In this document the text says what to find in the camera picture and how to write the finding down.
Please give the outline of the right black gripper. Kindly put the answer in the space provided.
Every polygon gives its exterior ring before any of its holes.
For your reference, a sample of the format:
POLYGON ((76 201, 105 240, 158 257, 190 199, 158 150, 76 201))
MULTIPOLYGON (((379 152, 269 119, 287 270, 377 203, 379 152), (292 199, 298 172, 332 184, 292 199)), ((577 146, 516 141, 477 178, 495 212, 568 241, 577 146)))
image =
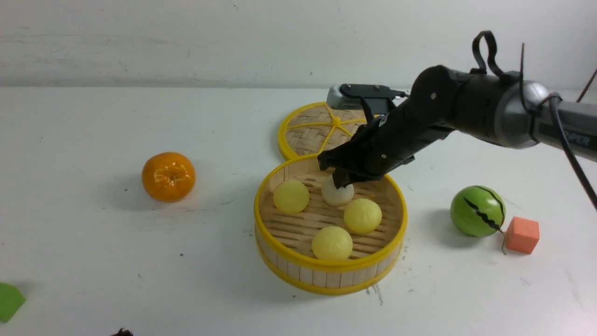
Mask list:
POLYGON ((332 169, 336 189, 356 182, 379 181, 398 166, 409 164, 416 153, 454 132, 442 119, 427 115, 412 100, 405 100, 384 117, 361 126, 342 145, 318 155, 319 169, 332 169))

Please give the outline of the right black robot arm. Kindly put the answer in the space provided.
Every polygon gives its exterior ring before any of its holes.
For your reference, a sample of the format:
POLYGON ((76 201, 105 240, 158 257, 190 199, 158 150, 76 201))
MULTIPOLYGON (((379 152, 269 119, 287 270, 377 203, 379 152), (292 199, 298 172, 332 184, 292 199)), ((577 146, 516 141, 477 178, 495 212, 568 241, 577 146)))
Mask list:
POLYGON ((512 149, 538 143, 562 148, 563 133, 574 154, 595 161, 596 106, 557 99, 559 129, 548 96, 540 83, 504 83, 441 65, 424 70, 409 93, 383 85, 335 85, 326 104, 362 109, 366 123, 346 143, 320 153, 319 168, 334 171, 337 187, 378 181, 454 131, 512 149))

